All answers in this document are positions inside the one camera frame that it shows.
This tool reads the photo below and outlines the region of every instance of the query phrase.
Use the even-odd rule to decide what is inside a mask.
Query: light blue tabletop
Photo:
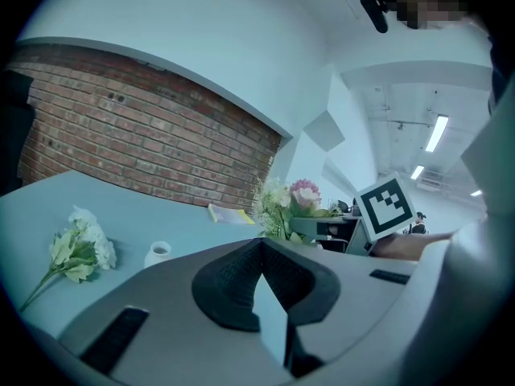
[[[216,224],[205,207],[171,202],[70,171],[0,199],[0,276],[16,308],[47,272],[54,232],[69,227],[73,205],[90,210],[114,242],[117,267],[76,284],[55,277],[23,318],[58,337],[86,307],[143,269],[150,245],[167,241],[175,257],[256,237],[258,226]]]

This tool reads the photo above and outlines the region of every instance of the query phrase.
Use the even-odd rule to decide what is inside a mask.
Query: flower stem
[[[36,293],[39,289],[50,279],[51,277],[55,276],[59,273],[59,270],[56,269],[49,269],[47,271],[47,274],[43,276],[43,279],[38,283],[38,285],[32,290],[31,295],[28,297],[28,299],[23,303],[22,307],[19,308],[19,313],[22,313],[34,300]]]

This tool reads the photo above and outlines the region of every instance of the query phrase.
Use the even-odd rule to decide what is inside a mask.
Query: brick wall
[[[7,68],[35,79],[25,183],[73,169],[164,199],[248,211],[280,141],[214,92],[125,56],[39,44],[19,48]]]

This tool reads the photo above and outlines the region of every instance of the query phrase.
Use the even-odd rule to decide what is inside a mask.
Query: person
[[[452,23],[470,22],[488,35],[492,43],[492,114],[502,98],[515,68],[515,33],[510,26],[512,0],[382,0],[397,12],[398,20],[412,29],[443,28]],[[433,242],[451,239],[453,233],[435,235],[393,234],[380,239],[373,256],[417,261]]]
[[[415,220],[415,225],[413,227],[410,227],[411,234],[425,235],[427,233],[426,225],[424,224],[424,219],[427,219],[427,217],[421,211],[417,211],[417,219]]]

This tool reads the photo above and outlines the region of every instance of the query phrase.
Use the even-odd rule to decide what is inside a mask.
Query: ceiling light
[[[440,139],[442,138],[443,131],[447,127],[447,123],[449,122],[449,117],[447,116],[438,116],[438,120],[436,121],[435,130],[433,130],[433,134],[431,135],[431,139],[429,143],[427,143],[426,151],[433,153],[438,145]]]
[[[419,175],[424,171],[424,166],[417,166],[413,174],[411,175],[411,178],[413,180],[418,179]]]

